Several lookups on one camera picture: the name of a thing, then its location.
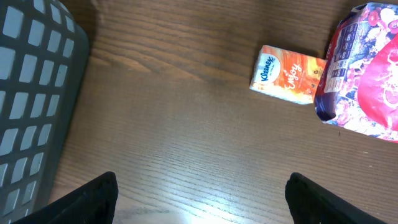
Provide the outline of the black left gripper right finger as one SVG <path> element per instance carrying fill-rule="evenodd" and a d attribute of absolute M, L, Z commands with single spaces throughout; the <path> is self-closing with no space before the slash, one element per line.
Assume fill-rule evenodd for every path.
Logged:
<path fill-rule="evenodd" d="M 285 199 L 295 224 L 385 224 L 298 172 L 286 183 Z"/>

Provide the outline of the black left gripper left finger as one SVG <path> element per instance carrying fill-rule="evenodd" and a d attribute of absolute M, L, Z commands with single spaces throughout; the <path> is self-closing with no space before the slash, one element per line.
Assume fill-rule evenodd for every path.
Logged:
<path fill-rule="evenodd" d="M 112 224 L 117 199 L 116 174 L 109 171 L 12 224 Z"/>

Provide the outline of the red purple snack bag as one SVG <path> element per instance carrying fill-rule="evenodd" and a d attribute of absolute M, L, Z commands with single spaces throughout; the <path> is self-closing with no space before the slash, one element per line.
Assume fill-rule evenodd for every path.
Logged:
<path fill-rule="evenodd" d="M 397 6 L 352 8 L 329 44 L 315 95 L 327 124 L 397 142 Z"/>

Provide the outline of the orange small box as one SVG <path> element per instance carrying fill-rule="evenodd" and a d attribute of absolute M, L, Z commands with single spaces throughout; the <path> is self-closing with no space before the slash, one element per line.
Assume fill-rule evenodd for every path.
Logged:
<path fill-rule="evenodd" d="M 314 103 L 326 60 L 263 45 L 249 88 L 300 105 Z"/>

